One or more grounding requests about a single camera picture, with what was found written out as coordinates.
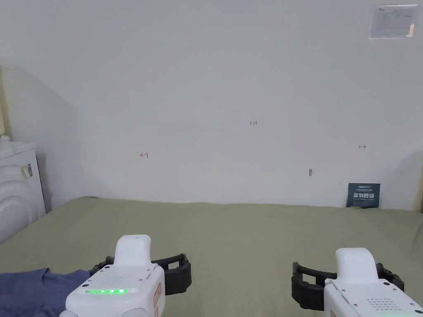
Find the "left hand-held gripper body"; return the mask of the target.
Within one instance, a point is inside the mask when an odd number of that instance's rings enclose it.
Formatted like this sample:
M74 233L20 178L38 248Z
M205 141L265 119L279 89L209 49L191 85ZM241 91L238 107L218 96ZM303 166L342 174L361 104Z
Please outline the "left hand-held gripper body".
M151 238L122 236L115 259L74 289L62 317L160 317L165 307L164 270L151 261Z

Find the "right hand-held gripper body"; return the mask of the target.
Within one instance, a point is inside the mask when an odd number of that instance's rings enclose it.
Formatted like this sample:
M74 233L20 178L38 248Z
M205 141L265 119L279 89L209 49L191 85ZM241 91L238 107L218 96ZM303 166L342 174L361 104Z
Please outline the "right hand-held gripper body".
M337 277L324 286L325 317L421 317L423 308L399 286L379 278L365 248L335 252Z

